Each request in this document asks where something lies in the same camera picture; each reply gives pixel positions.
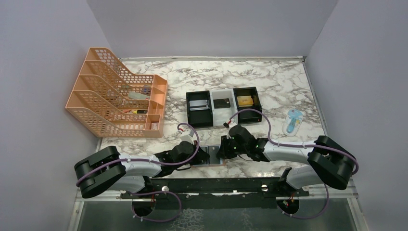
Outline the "brown leather card holder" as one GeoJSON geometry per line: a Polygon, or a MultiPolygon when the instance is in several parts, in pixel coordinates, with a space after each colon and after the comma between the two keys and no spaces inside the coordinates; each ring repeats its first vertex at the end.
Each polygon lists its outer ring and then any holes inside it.
{"type": "Polygon", "coordinates": [[[198,166],[192,166],[192,167],[220,167],[220,166],[224,166],[226,164],[224,159],[220,159],[222,161],[222,163],[220,165],[198,165],[198,166]]]}

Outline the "black VIP card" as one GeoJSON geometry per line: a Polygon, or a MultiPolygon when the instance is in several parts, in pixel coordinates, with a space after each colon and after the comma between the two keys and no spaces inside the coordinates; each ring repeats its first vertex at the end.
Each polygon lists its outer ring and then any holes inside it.
{"type": "Polygon", "coordinates": [[[208,165],[220,165],[222,161],[217,157],[219,146],[208,146],[207,153],[210,155],[207,163],[208,165]]]}

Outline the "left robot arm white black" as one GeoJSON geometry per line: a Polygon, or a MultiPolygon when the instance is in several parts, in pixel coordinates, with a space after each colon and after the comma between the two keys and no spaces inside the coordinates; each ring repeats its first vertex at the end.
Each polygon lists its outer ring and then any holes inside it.
{"type": "Polygon", "coordinates": [[[83,198],[95,197],[106,190],[146,193],[152,187],[151,178],[204,164],[209,158],[206,149],[196,142],[182,141],[171,150],[151,156],[124,155],[115,146],[108,146],[74,165],[76,186],[83,198]]]}

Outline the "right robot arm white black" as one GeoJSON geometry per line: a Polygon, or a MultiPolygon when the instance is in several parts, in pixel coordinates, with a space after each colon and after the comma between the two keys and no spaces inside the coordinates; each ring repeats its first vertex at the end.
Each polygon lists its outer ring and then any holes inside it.
{"type": "Polygon", "coordinates": [[[217,157],[233,159],[241,154],[256,162],[304,164],[304,167],[290,168],[283,173],[281,187],[287,191],[321,183],[344,190],[358,169],[356,158],[328,136],[321,135],[315,141],[279,143],[255,138],[246,128],[236,125],[221,137],[217,157]]]}

